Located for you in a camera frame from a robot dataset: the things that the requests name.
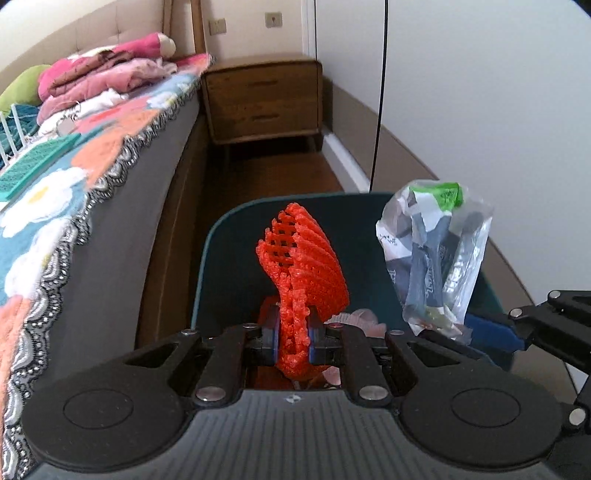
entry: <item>wardrobe door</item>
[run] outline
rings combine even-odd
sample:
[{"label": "wardrobe door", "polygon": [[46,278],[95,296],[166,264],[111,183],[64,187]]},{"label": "wardrobe door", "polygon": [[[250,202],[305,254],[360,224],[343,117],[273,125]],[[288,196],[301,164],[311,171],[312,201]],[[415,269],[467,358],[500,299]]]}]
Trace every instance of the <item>wardrobe door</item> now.
[{"label": "wardrobe door", "polygon": [[385,0],[316,0],[324,122],[372,174],[384,61]]},{"label": "wardrobe door", "polygon": [[389,0],[387,44],[374,189],[438,177],[491,202],[485,273],[507,308],[591,288],[587,14],[568,0]]}]

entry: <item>orange foam fruit net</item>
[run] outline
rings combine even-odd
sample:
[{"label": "orange foam fruit net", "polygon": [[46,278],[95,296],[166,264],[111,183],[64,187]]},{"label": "orange foam fruit net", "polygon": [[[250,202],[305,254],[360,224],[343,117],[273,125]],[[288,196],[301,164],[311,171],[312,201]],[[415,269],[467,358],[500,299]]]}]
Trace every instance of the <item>orange foam fruit net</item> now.
[{"label": "orange foam fruit net", "polygon": [[308,362],[309,306],[314,305],[325,322],[349,304],[339,261],[318,223],[297,203],[290,203],[273,219],[256,254],[279,290],[281,330],[276,367],[290,380],[310,380],[327,367],[313,367]]}]

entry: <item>light switch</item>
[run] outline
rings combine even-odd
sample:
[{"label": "light switch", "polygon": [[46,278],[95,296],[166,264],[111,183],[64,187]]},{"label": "light switch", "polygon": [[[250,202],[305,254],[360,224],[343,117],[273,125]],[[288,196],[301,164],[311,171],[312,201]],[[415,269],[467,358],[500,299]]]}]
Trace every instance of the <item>light switch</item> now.
[{"label": "light switch", "polygon": [[265,13],[265,24],[267,28],[278,28],[283,26],[283,17],[281,12],[267,12]]},{"label": "light switch", "polygon": [[219,18],[218,20],[209,21],[209,34],[220,35],[226,33],[226,19]]}]

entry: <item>plastic bag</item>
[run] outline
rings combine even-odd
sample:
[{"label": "plastic bag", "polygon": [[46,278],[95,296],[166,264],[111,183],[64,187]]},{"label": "plastic bag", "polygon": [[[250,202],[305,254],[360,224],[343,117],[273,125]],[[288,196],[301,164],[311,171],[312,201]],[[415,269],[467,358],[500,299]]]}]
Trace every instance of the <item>plastic bag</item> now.
[{"label": "plastic bag", "polygon": [[491,228],[492,207],[458,183],[415,180],[386,204],[376,235],[402,316],[470,343],[464,317]]}]

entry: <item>bed headboard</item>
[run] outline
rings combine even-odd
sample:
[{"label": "bed headboard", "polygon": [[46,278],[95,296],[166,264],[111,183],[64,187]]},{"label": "bed headboard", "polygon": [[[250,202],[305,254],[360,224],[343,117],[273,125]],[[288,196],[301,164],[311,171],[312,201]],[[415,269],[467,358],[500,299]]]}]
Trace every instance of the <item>bed headboard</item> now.
[{"label": "bed headboard", "polygon": [[175,40],[178,56],[205,51],[201,0],[11,0],[0,25],[0,92],[33,65],[154,31]]}]

